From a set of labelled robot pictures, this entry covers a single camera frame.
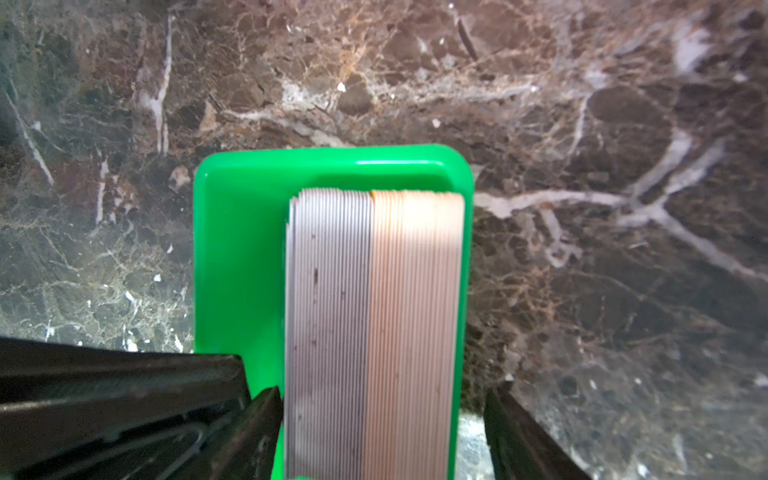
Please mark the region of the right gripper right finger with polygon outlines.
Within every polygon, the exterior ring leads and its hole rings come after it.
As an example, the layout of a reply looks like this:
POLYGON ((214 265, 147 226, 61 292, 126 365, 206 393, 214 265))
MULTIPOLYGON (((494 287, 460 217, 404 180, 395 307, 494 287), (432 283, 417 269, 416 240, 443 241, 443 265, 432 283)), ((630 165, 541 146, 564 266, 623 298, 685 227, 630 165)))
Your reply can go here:
POLYGON ((483 420, 496 480, 591 479, 503 387, 486 392, 483 420))

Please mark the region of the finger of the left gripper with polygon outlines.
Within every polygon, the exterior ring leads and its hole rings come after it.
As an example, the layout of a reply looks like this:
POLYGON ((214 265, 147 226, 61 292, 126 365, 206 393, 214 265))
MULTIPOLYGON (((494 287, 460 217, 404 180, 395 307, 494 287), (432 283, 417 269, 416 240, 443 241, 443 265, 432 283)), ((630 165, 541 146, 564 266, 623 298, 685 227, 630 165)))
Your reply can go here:
POLYGON ((4 479, 171 479, 250 402, 236 355, 4 337, 4 479))

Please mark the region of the green plastic tray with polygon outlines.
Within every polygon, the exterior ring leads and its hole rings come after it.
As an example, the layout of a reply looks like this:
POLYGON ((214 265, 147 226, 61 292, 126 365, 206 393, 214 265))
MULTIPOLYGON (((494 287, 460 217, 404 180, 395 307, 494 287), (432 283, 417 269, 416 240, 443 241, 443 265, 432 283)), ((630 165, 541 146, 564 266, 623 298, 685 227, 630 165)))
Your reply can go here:
POLYGON ((443 145, 219 153, 194 181, 195 349, 234 354, 255 393, 277 386, 283 421, 270 479, 284 474, 286 238, 290 203, 311 189, 418 190, 465 202, 462 303, 454 391, 455 454, 465 339, 472 197, 468 163, 443 145))

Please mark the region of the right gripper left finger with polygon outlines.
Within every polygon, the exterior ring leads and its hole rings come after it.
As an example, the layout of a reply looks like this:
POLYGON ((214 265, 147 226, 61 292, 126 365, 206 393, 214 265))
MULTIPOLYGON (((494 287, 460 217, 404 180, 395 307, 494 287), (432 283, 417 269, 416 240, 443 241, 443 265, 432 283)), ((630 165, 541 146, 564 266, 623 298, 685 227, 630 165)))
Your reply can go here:
POLYGON ((173 478, 270 479, 283 416, 279 388, 261 391, 221 436, 173 478))

